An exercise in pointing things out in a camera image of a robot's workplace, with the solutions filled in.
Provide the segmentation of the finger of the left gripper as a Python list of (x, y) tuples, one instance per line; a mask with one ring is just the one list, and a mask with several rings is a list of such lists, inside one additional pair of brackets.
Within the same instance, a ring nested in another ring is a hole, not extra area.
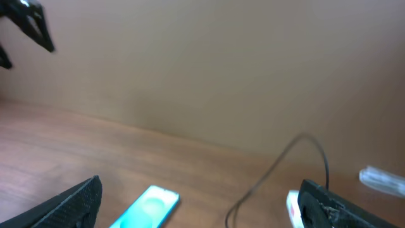
[(5, 69), (10, 69), (13, 67), (12, 63), (8, 58), (8, 55), (6, 54), (2, 46), (0, 46), (0, 66)]
[(1, 16), (10, 19), (19, 29), (50, 53), (55, 51), (49, 35), (44, 9), (35, 0), (1, 0)]

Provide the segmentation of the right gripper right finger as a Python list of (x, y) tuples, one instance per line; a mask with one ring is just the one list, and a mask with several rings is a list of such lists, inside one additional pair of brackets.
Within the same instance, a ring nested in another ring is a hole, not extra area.
[(397, 228), (309, 179), (297, 201), (304, 228)]

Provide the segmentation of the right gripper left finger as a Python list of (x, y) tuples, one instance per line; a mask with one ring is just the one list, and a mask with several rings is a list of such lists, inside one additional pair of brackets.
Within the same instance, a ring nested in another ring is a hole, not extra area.
[(1, 228), (93, 228), (103, 186), (98, 175), (1, 223)]

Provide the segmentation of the blue Galaxy smartphone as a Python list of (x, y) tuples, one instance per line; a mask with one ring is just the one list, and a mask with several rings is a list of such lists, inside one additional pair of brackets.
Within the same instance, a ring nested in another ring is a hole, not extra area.
[(159, 186), (149, 186), (110, 228), (158, 228), (170, 216), (180, 195)]

